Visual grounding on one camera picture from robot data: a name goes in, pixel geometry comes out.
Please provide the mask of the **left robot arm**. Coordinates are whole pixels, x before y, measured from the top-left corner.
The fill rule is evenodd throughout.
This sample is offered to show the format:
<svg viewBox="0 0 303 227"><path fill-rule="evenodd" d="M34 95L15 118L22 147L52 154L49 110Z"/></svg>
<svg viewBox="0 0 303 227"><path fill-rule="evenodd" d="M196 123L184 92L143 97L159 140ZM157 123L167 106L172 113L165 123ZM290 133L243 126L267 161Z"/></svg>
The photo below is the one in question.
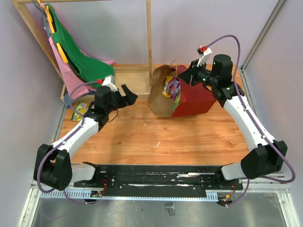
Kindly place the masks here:
<svg viewBox="0 0 303 227"><path fill-rule="evenodd" d="M97 88L94 101L81 121L64 137L51 145L42 144L37 151L33 179L38 188L46 193L42 185L51 190L65 190L71 183L85 181L96 187L101 183L101 175L92 164L71 164L71 158L93 135L97 134L109 121L109 114L118 109L133 105L138 96L122 85L121 95L114 85Z"/></svg>

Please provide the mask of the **red brown paper bag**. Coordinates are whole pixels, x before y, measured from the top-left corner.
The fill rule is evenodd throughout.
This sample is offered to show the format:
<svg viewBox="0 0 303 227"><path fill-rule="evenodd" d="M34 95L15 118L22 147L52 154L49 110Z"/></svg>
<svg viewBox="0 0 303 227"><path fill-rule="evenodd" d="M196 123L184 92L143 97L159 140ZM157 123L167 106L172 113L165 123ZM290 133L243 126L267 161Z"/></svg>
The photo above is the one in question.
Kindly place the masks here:
<svg viewBox="0 0 303 227"><path fill-rule="evenodd" d="M216 102L212 92L208 91L202 84L190 86L182 79L180 80L180 103L174 109L174 100L162 94L164 82L167 76L178 77L179 64L161 65L152 73L151 91L149 96L150 109L156 117L184 117L207 113Z"/></svg>

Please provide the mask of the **green Fox's candy bag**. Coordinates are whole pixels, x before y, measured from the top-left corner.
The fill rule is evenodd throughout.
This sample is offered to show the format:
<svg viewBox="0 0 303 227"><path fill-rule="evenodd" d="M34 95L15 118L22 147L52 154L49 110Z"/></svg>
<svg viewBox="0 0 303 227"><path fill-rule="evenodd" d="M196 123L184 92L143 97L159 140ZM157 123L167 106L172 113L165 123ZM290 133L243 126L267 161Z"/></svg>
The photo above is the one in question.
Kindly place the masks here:
<svg viewBox="0 0 303 227"><path fill-rule="evenodd" d="M80 122L82 115L84 115L89 109L89 104L83 101L78 101L75 105L75 111L73 111L71 120L74 122Z"/></svg>

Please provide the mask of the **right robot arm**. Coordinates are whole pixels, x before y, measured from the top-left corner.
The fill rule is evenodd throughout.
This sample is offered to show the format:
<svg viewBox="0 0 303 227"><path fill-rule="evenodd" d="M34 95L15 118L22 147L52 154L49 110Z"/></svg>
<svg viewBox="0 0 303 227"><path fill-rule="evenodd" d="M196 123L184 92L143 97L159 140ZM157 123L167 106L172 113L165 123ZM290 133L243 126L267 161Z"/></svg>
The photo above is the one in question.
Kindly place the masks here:
<svg viewBox="0 0 303 227"><path fill-rule="evenodd" d="M238 163L222 166L216 172L214 183L219 189L226 189L232 180L256 179L281 170L287 153L284 141L277 141L260 123L252 112L246 96L238 84L232 81L233 62L230 56L214 56L211 70L200 60L191 62L179 78L191 86L209 86L213 97L234 119L250 152Z"/></svg>

